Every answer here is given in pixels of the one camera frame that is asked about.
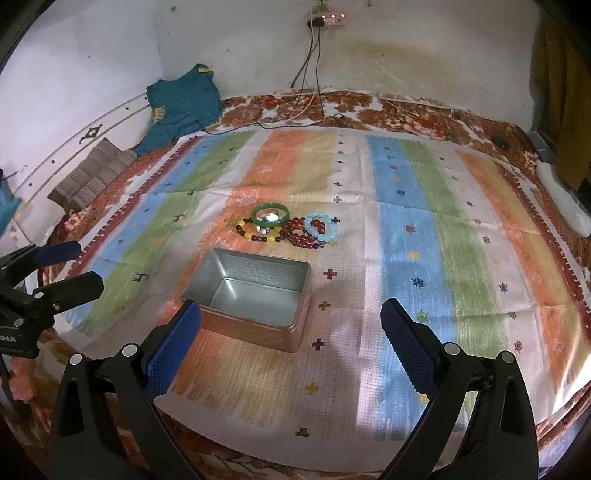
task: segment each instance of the white wall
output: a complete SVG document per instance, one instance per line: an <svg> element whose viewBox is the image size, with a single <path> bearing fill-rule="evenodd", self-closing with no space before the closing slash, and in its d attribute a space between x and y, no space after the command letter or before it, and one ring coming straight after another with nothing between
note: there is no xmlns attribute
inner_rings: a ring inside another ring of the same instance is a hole
<svg viewBox="0 0 591 480"><path fill-rule="evenodd" d="M531 126L534 0L327 3L350 23L324 39L322 86L423 96ZM155 23L165 77L201 62L213 66L222 96L286 90L306 56L304 23L317 4L160 0Z"/></svg>
<svg viewBox="0 0 591 480"><path fill-rule="evenodd" d="M19 183L78 130L162 75L157 0L57 0L0 73L0 167Z"/></svg>

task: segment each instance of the green bangle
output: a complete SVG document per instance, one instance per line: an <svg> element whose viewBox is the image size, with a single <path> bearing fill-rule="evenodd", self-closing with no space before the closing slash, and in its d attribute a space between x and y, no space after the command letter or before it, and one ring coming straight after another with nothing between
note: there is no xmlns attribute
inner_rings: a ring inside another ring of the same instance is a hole
<svg viewBox="0 0 591 480"><path fill-rule="evenodd" d="M267 222L266 220L259 220L256 217L256 214L258 212L260 212L261 210L266 210L268 208L276 208L277 210L283 210L285 212L285 215L283 217L279 218L279 220L276 220L275 222ZM287 207L285 205L282 205L280 203L263 203L261 205L254 207L254 209L252 210L252 213L251 213L252 223L254 223L255 225L264 227L264 228L272 228L274 226L281 226L286 221L289 220L289 217L290 217L290 211L287 209Z"/></svg>

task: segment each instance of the metal tin box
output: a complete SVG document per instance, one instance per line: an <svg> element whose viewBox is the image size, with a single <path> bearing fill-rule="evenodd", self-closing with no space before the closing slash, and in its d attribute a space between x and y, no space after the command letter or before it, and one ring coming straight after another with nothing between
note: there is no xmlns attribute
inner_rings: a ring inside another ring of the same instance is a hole
<svg viewBox="0 0 591 480"><path fill-rule="evenodd" d="M201 306L207 330L295 352L310 305L310 274L308 262L212 248L183 300Z"/></svg>

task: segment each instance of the yellow curtain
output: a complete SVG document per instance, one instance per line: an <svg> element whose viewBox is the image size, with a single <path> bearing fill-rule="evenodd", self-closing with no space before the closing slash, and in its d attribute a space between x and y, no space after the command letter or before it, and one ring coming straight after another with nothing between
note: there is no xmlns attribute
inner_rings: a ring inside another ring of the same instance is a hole
<svg viewBox="0 0 591 480"><path fill-rule="evenodd" d="M542 19L534 44L532 86L547 100L538 129L557 144L556 171L578 190L591 161L591 75L550 17Z"/></svg>

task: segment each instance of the metal screw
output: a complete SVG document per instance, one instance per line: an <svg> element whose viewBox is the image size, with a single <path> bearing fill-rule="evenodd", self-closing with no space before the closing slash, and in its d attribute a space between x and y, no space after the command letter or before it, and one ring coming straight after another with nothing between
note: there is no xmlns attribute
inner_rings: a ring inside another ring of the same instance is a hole
<svg viewBox="0 0 591 480"><path fill-rule="evenodd" d="M513 356L513 354L507 351L501 353L501 358L506 364L512 364L515 361L515 357Z"/></svg>
<svg viewBox="0 0 591 480"><path fill-rule="evenodd" d="M79 353L75 353L70 357L70 365L78 365L82 362L82 355Z"/></svg>
<svg viewBox="0 0 591 480"><path fill-rule="evenodd" d="M446 343L443 348L450 355L457 355L460 353L460 347L458 347L455 343Z"/></svg>
<svg viewBox="0 0 591 480"><path fill-rule="evenodd" d="M138 346L134 345L133 343L130 343L129 345L125 345L123 347L123 350L121 350L121 353L123 354L123 356L133 356L137 353L138 351Z"/></svg>

